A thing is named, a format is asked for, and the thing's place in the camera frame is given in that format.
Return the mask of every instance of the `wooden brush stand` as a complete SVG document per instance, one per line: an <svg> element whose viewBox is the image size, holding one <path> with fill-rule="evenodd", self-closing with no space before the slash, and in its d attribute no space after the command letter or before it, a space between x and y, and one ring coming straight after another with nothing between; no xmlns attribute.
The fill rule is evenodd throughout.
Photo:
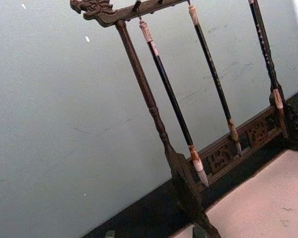
<svg viewBox="0 0 298 238"><path fill-rule="evenodd" d="M157 10L174 6L184 1L185 0L147 0L139 6L139 14L145 15L154 13ZM83 16L86 20L95 19L103 27L116 26L146 105L164 145L165 156L171 168L172 181L177 190L181 206L191 217L192 222L199 224L209 237L221 237L217 229L209 222L204 208L201 205L201 192L205 187L197 177L191 158L186 159L184 155L177 153L170 144L154 96L129 36L126 21L138 17L137 13L133 11L134 6L113 10L113 5L109 3L109 0L71 0L71 7L78 13L85 11ZM283 91L279 84L278 88L284 99ZM277 137L283 137L280 118L272 94L270 96L270 102L271 105L268 108L237 128L238 135L242 142L241 157L237 155L236 148L234 147L229 133L199 152L203 164L206 167L205 169L210 185L271 140ZM289 139L284 140L281 146L298 149L298 115L288 104L285 104L284 123L288 130Z"/></svg>

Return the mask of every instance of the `beige floor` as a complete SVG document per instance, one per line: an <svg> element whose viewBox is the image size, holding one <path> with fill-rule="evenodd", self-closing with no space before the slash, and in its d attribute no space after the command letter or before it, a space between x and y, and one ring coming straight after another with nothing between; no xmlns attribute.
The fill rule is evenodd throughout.
<svg viewBox="0 0 298 238"><path fill-rule="evenodd" d="M286 151L207 212L222 238L298 238L298 152ZM177 238L191 238L189 227Z"/></svg>

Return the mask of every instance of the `carved wooden base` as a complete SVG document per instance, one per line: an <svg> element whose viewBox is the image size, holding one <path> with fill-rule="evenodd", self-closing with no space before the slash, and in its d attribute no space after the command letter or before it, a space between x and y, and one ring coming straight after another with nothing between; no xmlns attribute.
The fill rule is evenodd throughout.
<svg viewBox="0 0 298 238"><path fill-rule="evenodd" d="M237 132L242 145L241 157L237 155L229 133L199 152L210 186L265 144L282 136L277 109L269 106L239 126ZM203 228L209 237L221 237L201 206L201 192L206 187L199 180L191 158L186 160L183 155L177 153L168 154L168 157L168 161L175 163L171 166L171 174L181 207L191 217L192 222Z"/></svg>
<svg viewBox="0 0 298 238"><path fill-rule="evenodd" d="M284 103L284 105L290 140L298 142L298 114L290 104Z"/></svg>

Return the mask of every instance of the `brush tip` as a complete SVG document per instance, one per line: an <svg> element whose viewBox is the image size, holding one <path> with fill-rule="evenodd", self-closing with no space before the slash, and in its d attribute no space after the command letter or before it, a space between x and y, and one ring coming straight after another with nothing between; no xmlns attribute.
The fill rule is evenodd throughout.
<svg viewBox="0 0 298 238"><path fill-rule="evenodd" d="M205 173L204 170L202 171L198 171L198 175L199 175L199 178L200 180L202 181L202 183L206 186L206 187L209 187L209 181L208 181L208 177L207 177L207 174Z"/></svg>
<svg viewBox="0 0 298 238"><path fill-rule="evenodd" d="M240 143L236 143L236 148L238 156L242 157L242 147L240 146Z"/></svg>

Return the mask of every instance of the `hanging hook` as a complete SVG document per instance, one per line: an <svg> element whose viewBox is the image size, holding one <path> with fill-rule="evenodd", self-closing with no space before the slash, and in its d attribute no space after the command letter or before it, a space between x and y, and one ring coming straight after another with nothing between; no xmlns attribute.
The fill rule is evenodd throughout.
<svg viewBox="0 0 298 238"><path fill-rule="evenodd" d="M133 7L133 12L137 13L137 16L139 17L139 19L141 20L141 14L140 14L140 10L139 10L139 6L141 4L141 0L137 0L134 7Z"/></svg>

